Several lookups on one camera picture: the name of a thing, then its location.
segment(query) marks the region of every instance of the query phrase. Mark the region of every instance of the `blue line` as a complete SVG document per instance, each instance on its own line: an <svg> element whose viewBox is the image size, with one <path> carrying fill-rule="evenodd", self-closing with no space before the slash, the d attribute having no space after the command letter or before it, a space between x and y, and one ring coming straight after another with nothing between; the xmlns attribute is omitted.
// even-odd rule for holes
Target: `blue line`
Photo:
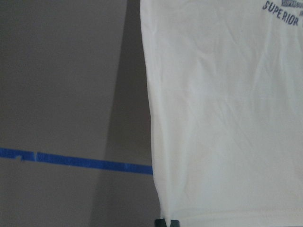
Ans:
<svg viewBox="0 0 303 227"><path fill-rule="evenodd" d="M138 164L109 162L80 157L68 157L62 155L52 155L40 152L13 150L7 148L0 148L0 157L3 158L21 158L23 161L43 162L65 166L78 166L84 168L104 169L120 172L129 172L137 174L152 175L152 167Z"/></svg>

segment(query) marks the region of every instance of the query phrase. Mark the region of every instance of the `gray surface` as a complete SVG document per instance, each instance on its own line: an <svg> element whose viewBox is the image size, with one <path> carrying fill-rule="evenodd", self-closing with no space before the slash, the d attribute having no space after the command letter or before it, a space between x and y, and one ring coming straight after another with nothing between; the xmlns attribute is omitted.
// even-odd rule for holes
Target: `gray surface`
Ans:
<svg viewBox="0 0 303 227"><path fill-rule="evenodd" d="M151 165L139 1L0 3L0 147ZM153 226L150 175L0 158L0 226Z"/></svg>

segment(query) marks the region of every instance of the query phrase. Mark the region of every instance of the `graphic print on shirt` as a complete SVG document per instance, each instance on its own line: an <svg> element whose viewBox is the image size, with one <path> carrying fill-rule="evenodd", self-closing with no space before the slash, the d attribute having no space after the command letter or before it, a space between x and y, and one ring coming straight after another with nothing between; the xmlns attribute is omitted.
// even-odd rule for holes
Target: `graphic print on shirt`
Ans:
<svg viewBox="0 0 303 227"><path fill-rule="evenodd" d="M263 5L262 9L268 11L273 16L275 16L277 19L282 20L287 25L291 26L299 26L299 16L303 16L303 11L300 9L303 9L303 1L302 0L282 0L282 7L278 6L273 1L266 1L266 3ZM299 9L298 16L296 16L293 13L287 12L284 7L288 7L289 9Z"/></svg>

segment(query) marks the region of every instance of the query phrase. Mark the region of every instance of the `white t-shirt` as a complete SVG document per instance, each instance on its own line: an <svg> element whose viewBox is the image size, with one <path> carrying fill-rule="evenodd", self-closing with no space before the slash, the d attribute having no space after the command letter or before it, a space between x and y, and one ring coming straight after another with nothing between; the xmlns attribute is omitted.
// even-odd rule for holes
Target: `white t-shirt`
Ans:
<svg viewBox="0 0 303 227"><path fill-rule="evenodd" d="M162 217L303 226L303 0L141 0L141 26Z"/></svg>

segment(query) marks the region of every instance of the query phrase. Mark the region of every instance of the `blue tape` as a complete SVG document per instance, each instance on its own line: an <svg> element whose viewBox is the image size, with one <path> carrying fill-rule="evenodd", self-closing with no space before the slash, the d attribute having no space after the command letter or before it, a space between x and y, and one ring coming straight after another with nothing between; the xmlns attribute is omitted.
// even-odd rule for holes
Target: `blue tape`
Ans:
<svg viewBox="0 0 303 227"><path fill-rule="evenodd" d="M0 148L0 157L13 159L20 157L21 160L24 161L152 175L151 166L102 161L80 157L68 157L40 152L35 153L31 151L13 150L7 148Z"/></svg>

